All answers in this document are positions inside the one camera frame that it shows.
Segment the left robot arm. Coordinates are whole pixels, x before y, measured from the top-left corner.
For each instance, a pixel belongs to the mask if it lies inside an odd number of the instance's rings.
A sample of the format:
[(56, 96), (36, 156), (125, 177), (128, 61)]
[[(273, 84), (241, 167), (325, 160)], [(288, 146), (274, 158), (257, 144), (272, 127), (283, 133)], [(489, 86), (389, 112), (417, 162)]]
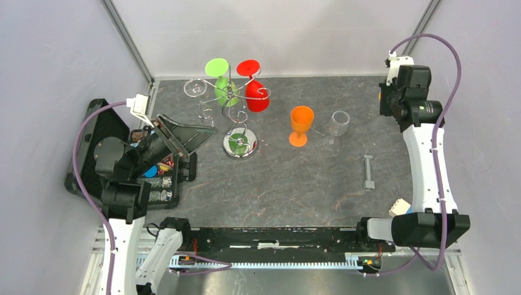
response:
[(193, 242), (187, 219), (165, 218), (151, 252), (140, 267), (136, 265), (152, 191), (151, 184), (140, 177), (168, 155), (192, 155), (217, 133), (216, 127), (182, 124), (162, 114), (153, 130), (136, 147), (107, 137), (94, 150), (95, 171), (106, 182), (101, 214), (108, 221), (103, 267), (107, 294), (157, 294), (170, 259)]

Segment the orange wine glass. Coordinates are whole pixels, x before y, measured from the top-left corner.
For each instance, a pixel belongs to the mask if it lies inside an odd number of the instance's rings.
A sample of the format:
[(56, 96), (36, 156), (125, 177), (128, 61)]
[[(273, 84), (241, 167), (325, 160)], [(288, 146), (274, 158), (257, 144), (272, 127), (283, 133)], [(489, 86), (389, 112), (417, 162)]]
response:
[(294, 147), (300, 148), (306, 145), (306, 132), (311, 129), (314, 112), (308, 106), (296, 106), (290, 113), (290, 125), (292, 132), (289, 135), (289, 142)]

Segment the clear wine glass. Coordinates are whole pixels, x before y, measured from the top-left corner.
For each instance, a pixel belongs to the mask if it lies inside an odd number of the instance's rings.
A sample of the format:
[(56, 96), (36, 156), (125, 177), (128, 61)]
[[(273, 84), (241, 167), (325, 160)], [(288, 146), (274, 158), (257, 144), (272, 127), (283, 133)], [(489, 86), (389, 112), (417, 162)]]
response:
[(350, 116), (347, 112), (338, 110), (335, 111), (329, 123), (327, 124), (327, 132), (323, 139), (323, 146), (329, 151), (336, 151), (339, 146), (339, 137), (347, 132), (350, 123)]
[(184, 93), (192, 98), (202, 96), (208, 88), (206, 80), (201, 78), (190, 79), (184, 84)]

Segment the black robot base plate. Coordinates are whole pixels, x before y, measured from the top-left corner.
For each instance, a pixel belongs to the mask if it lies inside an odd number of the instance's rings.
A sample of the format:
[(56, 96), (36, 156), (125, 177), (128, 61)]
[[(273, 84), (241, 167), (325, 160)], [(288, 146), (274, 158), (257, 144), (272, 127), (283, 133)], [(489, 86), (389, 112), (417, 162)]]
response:
[(223, 262), (342, 262), (344, 255), (393, 253), (353, 227), (199, 227), (184, 234), (181, 250)]

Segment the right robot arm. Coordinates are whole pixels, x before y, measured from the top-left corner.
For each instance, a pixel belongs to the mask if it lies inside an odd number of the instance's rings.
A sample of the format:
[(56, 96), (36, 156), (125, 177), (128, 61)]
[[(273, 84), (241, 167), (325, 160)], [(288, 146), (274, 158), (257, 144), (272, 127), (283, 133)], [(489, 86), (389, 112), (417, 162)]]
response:
[(355, 244), (370, 251), (379, 242), (396, 246), (450, 246), (471, 227), (453, 199), (444, 160), (443, 106), (429, 100), (431, 70), (422, 65), (391, 67), (380, 87), (380, 115), (393, 117), (405, 141), (412, 172), (413, 202), (409, 214), (362, 218)]

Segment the clear wine glass front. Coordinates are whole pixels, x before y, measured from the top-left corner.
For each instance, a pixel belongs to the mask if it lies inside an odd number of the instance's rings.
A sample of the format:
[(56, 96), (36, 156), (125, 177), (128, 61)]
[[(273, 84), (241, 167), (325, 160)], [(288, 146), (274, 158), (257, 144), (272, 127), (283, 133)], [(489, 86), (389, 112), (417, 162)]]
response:
[(350, 123), (350, 116), (347, 112), (338, 110), (335, 111), (329, 123), (327, 124), (327, 132), (323, 139), (323, 146), (329, 151), (336, 151), (339, 146), (339, 137), (347, 132)]

